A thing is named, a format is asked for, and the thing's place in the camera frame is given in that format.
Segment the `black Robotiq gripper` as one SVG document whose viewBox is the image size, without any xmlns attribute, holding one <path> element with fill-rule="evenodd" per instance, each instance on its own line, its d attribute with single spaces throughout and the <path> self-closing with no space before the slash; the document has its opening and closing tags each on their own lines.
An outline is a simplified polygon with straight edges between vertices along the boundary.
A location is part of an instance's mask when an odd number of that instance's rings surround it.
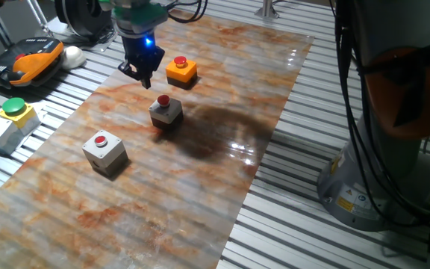
<svg viewBox="0 0 430 269">
<path fill-rule="evenodd" d="M 122 62 L 118 70 L 124 75 L 139 81 L 144 88 L 150 88 L 153 72 L 158 70 L 165 51 L 156 45 L 155 33 L 147 32 L 136 37 L 122 36 L 125 58 L 136 65 L 148 65 L 147 77 L 143 72 L 134 71 L 128 61 Z"/>
</svg>

